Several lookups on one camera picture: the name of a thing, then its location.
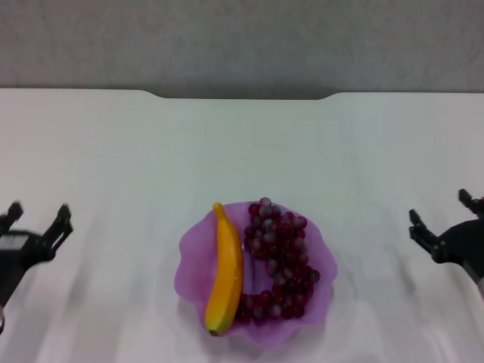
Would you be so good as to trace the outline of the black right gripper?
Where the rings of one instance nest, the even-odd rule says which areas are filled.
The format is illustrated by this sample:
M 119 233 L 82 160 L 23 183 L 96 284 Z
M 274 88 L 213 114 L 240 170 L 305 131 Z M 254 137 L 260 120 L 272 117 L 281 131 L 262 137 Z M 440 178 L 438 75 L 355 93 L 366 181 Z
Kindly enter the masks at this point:
M 482 198 L 473 198 L 466 189 L 458 191 L 459 201 L 478 218 L 484 214 Z M 426 250 L 436 263 L 460 265 L 474 282 L 483 279 L 483 220 L 462 222 L 437 236 L 423 223 L 418 213 L 409 212 L 410 238 Z

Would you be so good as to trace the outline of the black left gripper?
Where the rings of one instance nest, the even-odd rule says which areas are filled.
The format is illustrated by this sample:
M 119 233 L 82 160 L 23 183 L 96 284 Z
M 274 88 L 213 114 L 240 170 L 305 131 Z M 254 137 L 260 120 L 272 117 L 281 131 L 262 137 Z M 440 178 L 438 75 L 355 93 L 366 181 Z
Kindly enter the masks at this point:
M 23 215 L 23 208 L 14 201 L 0 217 L 0 233 L 6 233 Z M 39 263 L 49 262 L 73 232 L 71 212 L 63 204 L 48 230 L 42 235 L 12 231 L 1 236 L 1 307 L 5 307 L 26 272 Z

